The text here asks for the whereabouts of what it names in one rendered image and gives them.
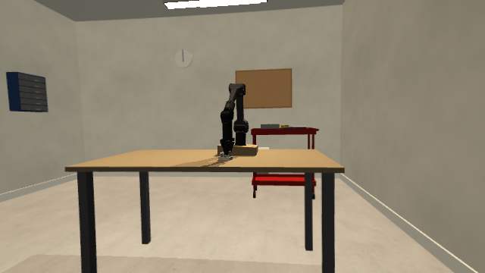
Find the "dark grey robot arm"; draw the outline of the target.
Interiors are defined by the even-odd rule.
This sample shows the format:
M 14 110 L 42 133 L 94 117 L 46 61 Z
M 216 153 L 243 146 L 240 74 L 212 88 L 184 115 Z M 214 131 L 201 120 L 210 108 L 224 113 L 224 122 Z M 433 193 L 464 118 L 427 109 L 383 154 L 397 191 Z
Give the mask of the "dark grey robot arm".
M 244 119 L 243 111 L 243 96 L 246 94 L 246 86 L 244 83 L 230 83 L 229 92 L 230 98 L 226 102 L 224 110 L 221 112 L 223 131 L 234 130 L 236 133 L 235 146 L 246 146 L 246 133 L 249 131 L 249 124 Z M 234 121 L 234 125 L 232 126 L 235 105 L 237 120 Z

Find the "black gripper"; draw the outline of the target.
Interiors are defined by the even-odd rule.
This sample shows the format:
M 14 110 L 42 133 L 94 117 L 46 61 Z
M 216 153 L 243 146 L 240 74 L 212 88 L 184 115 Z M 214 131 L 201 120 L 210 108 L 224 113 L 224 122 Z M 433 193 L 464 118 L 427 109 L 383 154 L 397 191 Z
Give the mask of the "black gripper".
M 233 131 L 223 131 L 223 139 L 220 140 L 220 144 L 223 147 L 225 155 L 228 155 L 229 151 L 232 152 L 232 148 L 235 143 L 232 141 L 235 141 L 235 138 L 233 138 Z

